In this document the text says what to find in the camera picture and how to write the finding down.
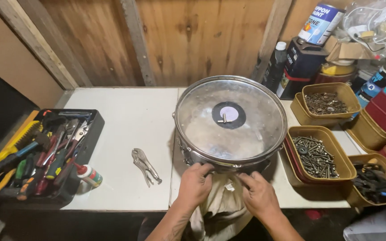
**cardboard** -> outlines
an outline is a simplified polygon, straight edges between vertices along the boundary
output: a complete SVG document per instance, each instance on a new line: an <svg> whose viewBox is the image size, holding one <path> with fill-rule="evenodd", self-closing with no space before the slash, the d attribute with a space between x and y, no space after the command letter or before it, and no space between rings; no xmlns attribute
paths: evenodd
<svg viewBox="0 0 386 241"><path fill-rule="evenodd" d="M330 53L327 58L325 58L326 61L336 61L339 59L375 59L373 53L361 43L340 43L335 36L329 37L324 45L324 49Z"/></svg>

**screwdriver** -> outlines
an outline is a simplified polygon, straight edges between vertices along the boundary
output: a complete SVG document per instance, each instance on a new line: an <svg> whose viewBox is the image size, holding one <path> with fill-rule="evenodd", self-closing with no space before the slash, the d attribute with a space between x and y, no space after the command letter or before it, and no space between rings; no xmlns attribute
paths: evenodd
<svg viewBox="0 0 386 241"><path fill-rule="evenodd" d="M47 174L46 174L46 178L47 179L55 179L56 176L61 172L61 169L62 169L62 166L63 166L63 163L65 162L65 156L67 155L68 153L68 145L69 145L69 142L71 141L71 139L74 137L74 133L76 132L76 129L77 129L77 125L78 125L78 122L76 122L73 130L72 130L72 133L71 133L71 136L70 138L68 139L67 141L67 144L65 145L64 148L62 148L55 156L55 160L50 164L50 167L48 168L47 170Z"/></svg>

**red cap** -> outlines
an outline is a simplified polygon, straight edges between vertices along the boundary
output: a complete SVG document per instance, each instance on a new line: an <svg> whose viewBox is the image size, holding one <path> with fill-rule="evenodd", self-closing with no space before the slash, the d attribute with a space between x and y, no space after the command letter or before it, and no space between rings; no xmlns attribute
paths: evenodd
<svg viewBox="0 0 386 241"><path fill-rule="evenodd" d="M84 173L87 172L87 167L83 166L83 165L78 165L77 163L74 162L74 165L77 167L77 173L80 174L80 175L83 175Z"/></svg>

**white bottle cap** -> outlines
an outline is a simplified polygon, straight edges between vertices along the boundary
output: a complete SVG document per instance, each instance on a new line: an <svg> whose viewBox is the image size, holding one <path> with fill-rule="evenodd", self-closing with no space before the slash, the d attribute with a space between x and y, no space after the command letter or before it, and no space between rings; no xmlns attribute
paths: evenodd
<svg viewBox="0 0 386 241"><path fill-rule="evenodd" d="M285 50L285 47L287 46L287 44L285 43L285 42L278 42L277 44L276 44L276 49L277 50Z"/></svg>

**drum head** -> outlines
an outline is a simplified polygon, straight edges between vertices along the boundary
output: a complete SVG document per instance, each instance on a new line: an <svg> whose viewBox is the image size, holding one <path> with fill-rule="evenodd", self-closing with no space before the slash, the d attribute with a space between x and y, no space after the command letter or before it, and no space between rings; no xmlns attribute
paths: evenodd
<svg viewBox="0 0 386 241"><path fill-rule="evenodd" d="M225 160L246 160L281 144L287 117L272 92L236 76L199 82L186 90L175 111L180 134L196 149Z"/></svg>

